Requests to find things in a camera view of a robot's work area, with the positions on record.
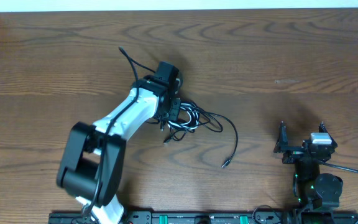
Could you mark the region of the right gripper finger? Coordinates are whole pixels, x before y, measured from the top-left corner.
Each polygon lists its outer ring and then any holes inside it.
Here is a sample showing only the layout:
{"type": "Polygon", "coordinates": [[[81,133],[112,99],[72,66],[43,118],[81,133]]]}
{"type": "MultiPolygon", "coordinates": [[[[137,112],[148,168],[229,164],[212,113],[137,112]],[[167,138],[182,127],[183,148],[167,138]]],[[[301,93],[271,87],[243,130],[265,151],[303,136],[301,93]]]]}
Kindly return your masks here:
{"type": "Polygon", "coordinates": [[[285,126],[284,122],[282,121],[279,126],[279,135],[278,135],[278,140],[277,140],[277,146],[282,147],[282,146],[287,146],[287,145],[288,145],[288,136],[287,136],[286,126],[285,126]]]}
{"type": "Polygon", "coordinates": [[[319,124],[318,129],[320,133],[327,133],[330,136],[323,121],[319,124]]]}

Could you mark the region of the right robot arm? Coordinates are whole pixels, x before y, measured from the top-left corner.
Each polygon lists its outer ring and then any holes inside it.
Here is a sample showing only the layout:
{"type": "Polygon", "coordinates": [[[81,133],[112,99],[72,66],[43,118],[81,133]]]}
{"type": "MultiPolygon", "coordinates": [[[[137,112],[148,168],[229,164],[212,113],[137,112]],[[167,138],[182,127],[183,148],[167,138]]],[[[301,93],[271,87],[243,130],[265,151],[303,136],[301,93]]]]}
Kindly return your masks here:
{"type": "Polygon", "coordinates": [[[293,164],[293,192],[298,198],[300,208],[296,212],[331,211],[339,206],[343,181],[338,176],[320,172],[320,165],[331,159],[337,148],[336,141],[328,133],[325,125],[319,125],[319,131],[311,133],[310,138],[301,146],[288,143],[286,126],[279,125],[278,140],[274,153],[281,154],[283,164],[293,164]]]}

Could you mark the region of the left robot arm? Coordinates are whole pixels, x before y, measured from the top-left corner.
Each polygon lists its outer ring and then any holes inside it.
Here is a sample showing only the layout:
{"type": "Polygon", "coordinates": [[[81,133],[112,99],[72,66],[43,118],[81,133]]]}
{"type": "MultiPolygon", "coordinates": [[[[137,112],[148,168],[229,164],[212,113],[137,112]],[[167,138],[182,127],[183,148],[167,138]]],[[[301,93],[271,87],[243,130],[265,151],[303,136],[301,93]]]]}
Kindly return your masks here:
{"type": "Polygon", "coordinates": [[[179,69],[160,62],[156,71],[133,83],[128,97],[108,115],[72,127],[56,183],[83,208],[80,213],[51,213],[50,223],[121,221],[124,207],[116,193],[127,141],[150,118],[177,118],[180,100],[175,95],[182,83],[179,69]]]}

